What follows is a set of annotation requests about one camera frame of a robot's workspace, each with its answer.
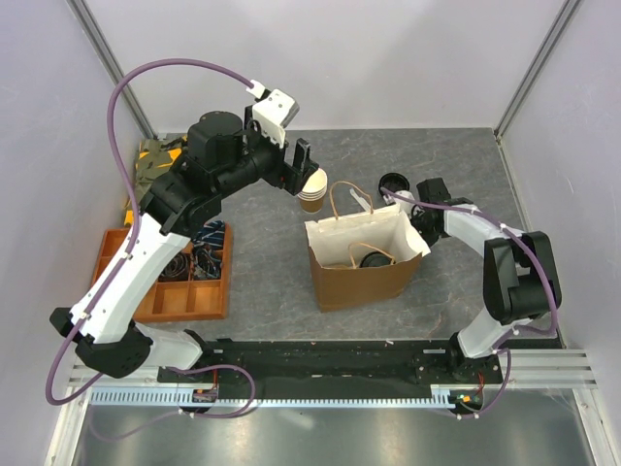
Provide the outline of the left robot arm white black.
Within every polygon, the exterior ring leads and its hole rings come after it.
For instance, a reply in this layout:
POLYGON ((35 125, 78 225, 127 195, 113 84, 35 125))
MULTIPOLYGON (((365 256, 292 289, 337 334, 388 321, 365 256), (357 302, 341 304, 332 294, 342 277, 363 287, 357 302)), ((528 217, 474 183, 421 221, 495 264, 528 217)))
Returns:
POLYGON ((210 376, 213 360, 196 334, 150 329, 133 315, 169 262, 220 214, 225 198, 259 180, 291 195, 302 190, 318 165, 307 141, 297 140, 291 163, 287 147, 254 116, 209 112, 188 129, 180 156, 143 196, 127 246, 78 304, 50 316, 85 366, 115 379, 144 365, 178 368, 193 382, 210 376))

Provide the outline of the black plastic cup lid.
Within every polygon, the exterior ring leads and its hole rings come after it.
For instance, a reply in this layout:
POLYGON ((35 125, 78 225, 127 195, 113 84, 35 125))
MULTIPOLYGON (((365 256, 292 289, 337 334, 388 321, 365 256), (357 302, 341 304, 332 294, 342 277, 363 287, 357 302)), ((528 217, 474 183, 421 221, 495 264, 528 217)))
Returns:
POLYGON ((360 268, 375 268, 375 267, 385 267, 390 266, 395 263, 395 259, 384 252, 380 251, 372 251, 366 254, 360 261, 360 268))

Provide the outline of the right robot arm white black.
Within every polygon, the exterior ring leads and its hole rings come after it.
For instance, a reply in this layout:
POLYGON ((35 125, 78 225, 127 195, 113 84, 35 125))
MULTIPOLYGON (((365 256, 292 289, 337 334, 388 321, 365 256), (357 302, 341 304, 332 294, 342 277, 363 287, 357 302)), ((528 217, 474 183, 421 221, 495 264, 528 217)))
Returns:
POLYGON ((483 259, 484 307, 449 339, 445 373, 466 382, 478 372, 479 360, 491 356, 510 335, 555 333, 562 291, 549 237, 510 228, 469 199, 452 197, 441 178, 418 183, 416 189, 419 199, 410 222, 423 240, 431 247, 452 237, 483 259))

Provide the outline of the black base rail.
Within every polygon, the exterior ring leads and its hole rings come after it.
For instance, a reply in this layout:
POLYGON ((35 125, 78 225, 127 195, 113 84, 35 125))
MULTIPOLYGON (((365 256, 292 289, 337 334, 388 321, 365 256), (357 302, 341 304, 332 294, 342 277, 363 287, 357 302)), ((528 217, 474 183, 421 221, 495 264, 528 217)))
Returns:
POLYGON ((496 356, 453 361, 446 340, 232 341, 206 344, 194 375, 160 369, 161 383, 216 383, 222 399, 312 403, 423 398, 437 385, 496 384, 496 356))

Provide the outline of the brown paper bag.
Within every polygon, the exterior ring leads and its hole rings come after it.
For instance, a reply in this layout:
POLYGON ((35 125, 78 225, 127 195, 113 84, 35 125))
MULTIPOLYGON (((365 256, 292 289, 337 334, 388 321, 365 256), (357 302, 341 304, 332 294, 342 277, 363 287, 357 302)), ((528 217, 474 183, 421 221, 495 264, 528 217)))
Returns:
POLYGON ((399 296, 418 270, 429 246, 397 205, 342 215, 334 200, 338 183, 328 197, 333 215, 305 223, 310 273, 318 308, 323 313, 360 307, 399 296), (395 263, 360 268, 372 251, 391 255, 395 263))

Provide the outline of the orange wooden compartment tray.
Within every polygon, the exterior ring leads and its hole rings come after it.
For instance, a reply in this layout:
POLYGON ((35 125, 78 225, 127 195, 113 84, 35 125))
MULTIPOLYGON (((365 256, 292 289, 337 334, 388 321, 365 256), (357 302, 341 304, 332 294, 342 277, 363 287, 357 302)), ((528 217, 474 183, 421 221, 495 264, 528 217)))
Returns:
POLYGON ((165 267, 136 309, 139 323, 223 319, 227 315, 233 233, 216 220, 165 267))

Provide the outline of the camouflage cloth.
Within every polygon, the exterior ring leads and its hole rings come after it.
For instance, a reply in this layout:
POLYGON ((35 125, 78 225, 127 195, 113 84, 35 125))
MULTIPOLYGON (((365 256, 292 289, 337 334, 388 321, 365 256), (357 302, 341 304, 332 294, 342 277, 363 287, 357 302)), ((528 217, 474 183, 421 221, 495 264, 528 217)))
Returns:
POLYGON ((135 159, 133 192, 140 203, 156 178, 170 170, 187 145, 187 135, 164 140, 146 139, 141 141, 135 159))

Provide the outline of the white stir stick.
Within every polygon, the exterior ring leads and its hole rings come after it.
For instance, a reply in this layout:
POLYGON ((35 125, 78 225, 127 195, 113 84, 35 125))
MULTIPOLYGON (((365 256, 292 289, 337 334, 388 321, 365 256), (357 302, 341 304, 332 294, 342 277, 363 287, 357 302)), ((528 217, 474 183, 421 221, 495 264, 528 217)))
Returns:
POLYGON ((351 188, 349 190, 351 197, 359 204, 359 206, 367 213, 371 211, 371 204, 367 201, 367 199, 360 195, 355 188, 351 188))

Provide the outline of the stack of paper cups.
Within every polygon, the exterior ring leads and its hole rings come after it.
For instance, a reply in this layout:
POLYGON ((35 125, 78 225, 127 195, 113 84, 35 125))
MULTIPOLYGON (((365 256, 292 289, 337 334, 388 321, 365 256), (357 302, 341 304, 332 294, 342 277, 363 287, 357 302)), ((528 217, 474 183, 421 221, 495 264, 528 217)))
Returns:
POLYGON ((327 192, 328 176, 326 172, 319 168, 307 180, 306 184, 297 195, 302 210, 309 214, 317 213, 321 210, 324 197, 327 192))

